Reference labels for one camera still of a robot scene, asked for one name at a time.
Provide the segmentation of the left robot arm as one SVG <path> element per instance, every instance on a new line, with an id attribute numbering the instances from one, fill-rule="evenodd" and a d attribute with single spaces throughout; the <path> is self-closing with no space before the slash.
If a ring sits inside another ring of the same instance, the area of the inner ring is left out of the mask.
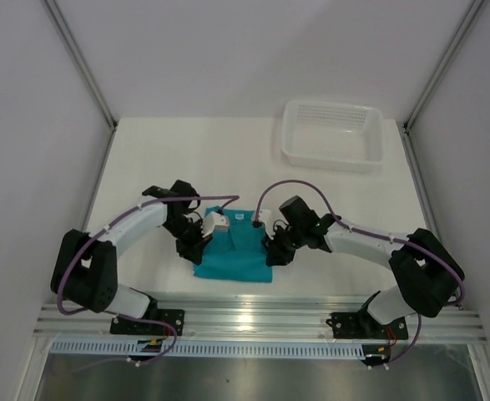
<path id="1" fill-rule="evenodd" d="M 129 316 L 137 332 L 157 328 L 157 302 L 149 295 L 119 284 L 119 258 L 137 241 L 160 227 L 174 239 L 177 252 L 199 262 L 208 242 L 202 220 L 189 218 L 206 198 L 191 184 L 177 180 L 169 189 L 156 185 L 98 231 L 72 229 L 63 239 L 50 287 L 65 316 L 84 311 Z"/>

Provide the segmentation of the aluminium frame post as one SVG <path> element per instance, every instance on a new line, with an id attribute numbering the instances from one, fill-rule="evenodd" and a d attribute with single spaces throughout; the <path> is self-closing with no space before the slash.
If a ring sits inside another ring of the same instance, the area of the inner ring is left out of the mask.
<path id="1" fill-rule="evenodd" d="M 469 2 L 466 11 L 437 60 L 432 73 L 418 95 L 407 120 L 402 125 L 406 132 L 410 132 L 413 129 L 425 108 L 429 105 L 489 3 L 490 1 L 488 0 L 473 0 Z"/>
<path id="2" fill-rule="evenodd" d="M 83 55 L 83 51 L 78 45 L 78 41 L 75 38 L 72 29 L 69 26 L 68 20 L 63 14 L 63 11 L 55 0 L 42 0 L 40 2 L 48 15 L 48 18 L 53 25 L 58 37 L 65 47 L 65 50 L 75 67 L 78 76 L 80 77 L 83 85 L 98 112 L 102 116 L 104 123 L 109 128 L 110 131 L 115 131 L 118 122 L 113 116 L 113 113 L 106 101 L 93 72 L 88 65 L 86 58 Z"/>

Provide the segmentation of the aluminium rail beam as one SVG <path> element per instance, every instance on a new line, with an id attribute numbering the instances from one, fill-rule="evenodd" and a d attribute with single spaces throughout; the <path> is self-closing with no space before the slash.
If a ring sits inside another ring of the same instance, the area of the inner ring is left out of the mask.
<path id="1" fill-rule="evenodd" d="M 184 310 L 183 339 L 250 342 L 331 340 L 326 319 L 332 312 L 354 312 L 363 296 L 273 296 L 156 292 L 162 308 Z M 445 307 L 435 318 L 406 319 L 420 344 L 486 344 L 478 312 Z"/>

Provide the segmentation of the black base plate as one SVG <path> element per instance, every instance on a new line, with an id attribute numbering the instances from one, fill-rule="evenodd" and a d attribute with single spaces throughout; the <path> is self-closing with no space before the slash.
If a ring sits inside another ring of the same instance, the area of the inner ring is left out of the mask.
<path id="1" fill-rule="evenodd" d="M 335 339 L 407 340 L 407 323 L 404 317 L 381 325 L 363 312 L 332 312 L 326 319 Z"/>
<path id="2" fill-rule="evenodd" d="M 176 335 L 181 336 L 184 318 L 183 309 L 159 309 L 154 318 L 159 324 L 141 318 L 116 317 L 110 324 L 109 332 L 113 335 L 172 337 L 173 331 L 176 331 Z"/>

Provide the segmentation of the left aluminium frame post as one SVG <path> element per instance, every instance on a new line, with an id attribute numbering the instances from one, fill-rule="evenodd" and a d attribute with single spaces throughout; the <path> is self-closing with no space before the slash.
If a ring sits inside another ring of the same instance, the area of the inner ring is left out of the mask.
<path id="1" fill-rule="evenodd" d="M 63 11 L 55 0 L 42 0 L 40 2 L 48 15 L 48 18 L 53 25 L 58 37 L 65 47 L 65 50 L 75 67 L 78 76 L 80 77 L 83 85 L 98 112 L 102 116 L 104 123 L 109 128 L 110 131 L 115 131 L 118 122 L 113 116 L 113 113 L 106 101 L 93 72 L 88 65 L 86 58 L 83 55 L 83 51 L 78 45 L 78 41 L 75 38 L 72 29 L 69 26 L 68 20 L 63 14 Z"/>

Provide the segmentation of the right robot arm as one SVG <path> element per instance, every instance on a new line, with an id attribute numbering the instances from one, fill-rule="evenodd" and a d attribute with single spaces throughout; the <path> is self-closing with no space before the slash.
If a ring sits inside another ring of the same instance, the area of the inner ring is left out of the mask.
<path id="1" fill-rule="evenodd" d="M 318 216 L 297 195 L 279 211 L 285 224 L 262 241 L 267 265 L 288 265 L 297 250 L 307 247 L 356 256 L 391 271 L 395 286 L 370 296 L 361 307 L 358 325 L 368 337 L 379 336 L 400 317 L 436 317 L 455 293 L 464 294 L 465 273 L 426 229 L 399 236 L 371 231 L 333 214 Z"/>

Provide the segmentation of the right aluminium frame post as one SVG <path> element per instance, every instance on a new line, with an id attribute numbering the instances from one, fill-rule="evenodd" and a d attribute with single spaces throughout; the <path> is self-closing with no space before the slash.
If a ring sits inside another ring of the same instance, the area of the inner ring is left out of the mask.
<path id="1" fill-rule="evenodd" d="M 466 11 L 437 60 L 432 73 L 418 95 L 407 120 L 402 125 L 406 132 L 410 132 L 413 129 L 425 108 L 429 105 L 489 3 L 490 1 L 488 0 L 473 0 L 469 2 Z"/>

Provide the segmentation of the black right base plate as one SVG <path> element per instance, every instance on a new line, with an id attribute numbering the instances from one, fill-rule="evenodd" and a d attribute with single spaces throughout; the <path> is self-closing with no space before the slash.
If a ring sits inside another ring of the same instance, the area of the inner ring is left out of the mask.
<path id="1" fill-rule="evenodd" d="M 332 312 L 326 319 L 335 339 L 407 340 L 407 323 L 404 317 L 381 325 L 363 312 Z"/>

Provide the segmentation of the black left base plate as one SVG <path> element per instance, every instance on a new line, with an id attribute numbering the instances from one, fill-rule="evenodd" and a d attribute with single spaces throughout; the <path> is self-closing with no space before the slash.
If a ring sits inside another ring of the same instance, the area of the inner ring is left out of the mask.
<path id="1" fill-rule="evenodd" d="M 181 336 L 184 318 L 183 309 L 159 309 L 154 318 L 159 324 L 141 318 L 116 317 L 110 324 L 109 332 L 113 335 L 172 337 L 173 331 L 176 331 L 176 335 Z"/>

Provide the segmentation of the white perforated plastic basket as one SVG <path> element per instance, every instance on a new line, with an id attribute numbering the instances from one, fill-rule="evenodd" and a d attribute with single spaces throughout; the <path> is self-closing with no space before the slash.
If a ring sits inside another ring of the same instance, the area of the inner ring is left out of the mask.
<path id="1" fill-rule="evenodd" d="M 370 174 L 385 158 L 379 109 L 321 100 L 291 100 L 281 123 L 281 152 L 290 165 Z"/>

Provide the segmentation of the teal t shirt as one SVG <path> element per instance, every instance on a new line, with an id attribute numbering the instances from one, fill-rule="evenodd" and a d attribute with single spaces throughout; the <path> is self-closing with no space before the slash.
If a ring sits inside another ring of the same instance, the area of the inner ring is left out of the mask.
<path id="1" fill-rule="evenodd" d="M 204 250 L 194 276 L 210 280 L 271 283 L 273 271 L 266 265 L 262 244 L 265 228 L 253 227 L 253 211 L 224 209 L 227 231 L 215 231 Z"/>

